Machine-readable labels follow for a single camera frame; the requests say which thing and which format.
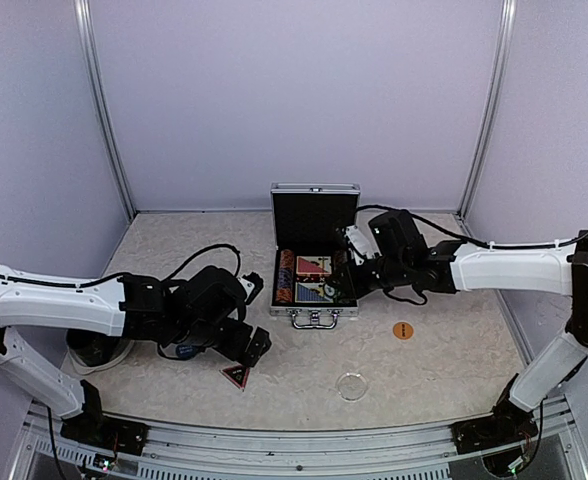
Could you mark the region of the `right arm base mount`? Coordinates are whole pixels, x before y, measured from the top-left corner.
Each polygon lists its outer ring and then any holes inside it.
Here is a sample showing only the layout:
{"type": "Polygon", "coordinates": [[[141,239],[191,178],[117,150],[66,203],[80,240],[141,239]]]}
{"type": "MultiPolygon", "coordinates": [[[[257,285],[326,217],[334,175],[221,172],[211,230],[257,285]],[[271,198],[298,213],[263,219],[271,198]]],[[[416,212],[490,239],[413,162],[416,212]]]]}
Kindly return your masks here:
{"type": "Polygon", "coordinates": [[[539,428],[531,410],[522,410],[502,396],[489,414],[456,422],[451,432],[456,451],[462,455],[536,437],[539,428]]]}

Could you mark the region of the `green poker chip stack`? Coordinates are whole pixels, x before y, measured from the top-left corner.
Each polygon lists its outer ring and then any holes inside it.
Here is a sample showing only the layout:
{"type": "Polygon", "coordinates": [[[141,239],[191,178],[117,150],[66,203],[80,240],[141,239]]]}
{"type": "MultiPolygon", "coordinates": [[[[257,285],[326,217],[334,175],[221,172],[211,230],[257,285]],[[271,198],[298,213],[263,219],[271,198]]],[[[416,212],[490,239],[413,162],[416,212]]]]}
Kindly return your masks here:
{"type": "Polygon", "coordinates": [[[328,283],[323,285],[323,293],[328,302],[336,303],[340,299],[340,291],[328,283]]]}

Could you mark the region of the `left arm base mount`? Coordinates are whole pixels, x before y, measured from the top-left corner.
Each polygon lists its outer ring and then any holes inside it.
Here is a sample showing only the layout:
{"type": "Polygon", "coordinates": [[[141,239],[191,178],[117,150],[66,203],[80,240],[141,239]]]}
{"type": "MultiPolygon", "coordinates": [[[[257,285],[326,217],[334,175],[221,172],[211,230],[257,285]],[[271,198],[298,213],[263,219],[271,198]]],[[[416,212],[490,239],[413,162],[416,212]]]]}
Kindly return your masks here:
{"type": "Polygon", "coordinates": [[[98,389],[86,380],[81,380],[80,385],[84,394],[81,412],[62,420],[61,435],[114,453],[141,456],[149,426],[105,415],[98,389]]]}

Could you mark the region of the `blue playing card deck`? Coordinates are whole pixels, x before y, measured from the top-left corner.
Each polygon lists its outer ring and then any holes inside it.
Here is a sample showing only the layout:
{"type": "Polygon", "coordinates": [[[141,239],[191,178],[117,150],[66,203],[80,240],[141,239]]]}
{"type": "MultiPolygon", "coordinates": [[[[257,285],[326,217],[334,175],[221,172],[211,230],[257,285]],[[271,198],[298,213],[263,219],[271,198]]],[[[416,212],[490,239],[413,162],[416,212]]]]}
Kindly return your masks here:
{"type": "Polygon", "coordinates": [[[326,292],[324,283],[297,282],[295,284],[296,303],[331,303],[332,297],[326,292]]]}

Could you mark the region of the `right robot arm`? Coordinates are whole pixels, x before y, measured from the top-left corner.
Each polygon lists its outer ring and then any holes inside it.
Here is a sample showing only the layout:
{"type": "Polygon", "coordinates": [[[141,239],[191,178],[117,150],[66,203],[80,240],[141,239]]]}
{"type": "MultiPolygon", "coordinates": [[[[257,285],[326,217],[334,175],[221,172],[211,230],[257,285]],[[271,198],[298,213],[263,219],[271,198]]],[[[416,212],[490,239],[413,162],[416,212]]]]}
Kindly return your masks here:
{"type": "Polygon", "coordinates": [[[523,412],[538,407],[588,358],[588,228],[570,239],[530,244],[497,244],[451,232],[428,246],[417,228],[421,216],[384,206],[378,211],[368,223],[370,237],[355,225],[340,230],[354,255],[343,272],[358,298],[376,290],[391,298],[395,288],[405,286],[416,293],[416,305],[425,304],[429,292],[515,290],[571,298],[564,329],[514,378],[485,423],[492,442],[509,442],[524,427],[523,412]]]}

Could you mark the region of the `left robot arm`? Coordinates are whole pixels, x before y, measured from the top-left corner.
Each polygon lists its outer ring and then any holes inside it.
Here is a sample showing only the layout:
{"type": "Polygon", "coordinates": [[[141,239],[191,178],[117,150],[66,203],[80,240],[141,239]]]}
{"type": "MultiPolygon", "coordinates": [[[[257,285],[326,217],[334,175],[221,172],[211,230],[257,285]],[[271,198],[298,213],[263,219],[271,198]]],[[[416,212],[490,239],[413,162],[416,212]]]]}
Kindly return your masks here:
{"type": "Polygon", "coordinates": [[[0,265],[0,370],[95,445],[114,434],[98,390],[52,365],[17,332],[40,326],[108,339],[154,342],[161,348],[214,349],[252,368],[270,349],[266,330],[245,321],[263,288],[256,273],[242,276],[208,265],[185,280],[119,272],[65,279],[0,265]]]}

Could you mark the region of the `aluminium poker case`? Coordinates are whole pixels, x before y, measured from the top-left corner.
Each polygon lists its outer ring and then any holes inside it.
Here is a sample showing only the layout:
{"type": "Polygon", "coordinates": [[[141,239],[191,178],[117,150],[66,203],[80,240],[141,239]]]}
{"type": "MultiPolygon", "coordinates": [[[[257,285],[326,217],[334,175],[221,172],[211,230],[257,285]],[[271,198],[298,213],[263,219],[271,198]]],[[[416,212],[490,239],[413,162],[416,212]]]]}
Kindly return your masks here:
{"type": "Polygon", "coordinates": [[[331,281],[352,259],[340,237],[356,219],[360,187],[352,183],[271,186],[276,244],[270,314],[296,330],[332,330],[358,315],[350,283],[331,281]]]}

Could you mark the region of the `red playing card deck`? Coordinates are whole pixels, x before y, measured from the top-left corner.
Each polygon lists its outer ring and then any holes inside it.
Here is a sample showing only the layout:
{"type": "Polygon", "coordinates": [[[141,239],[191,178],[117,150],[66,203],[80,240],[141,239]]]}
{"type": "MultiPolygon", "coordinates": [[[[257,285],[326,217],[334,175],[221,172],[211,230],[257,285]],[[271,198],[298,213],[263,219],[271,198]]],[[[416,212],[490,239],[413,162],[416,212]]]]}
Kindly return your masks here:
{"type": "Polygon", "coordinates": [[[298,256],[296,274],[302,277],[327,277],[332,274],[330,256],[298,256]]]}

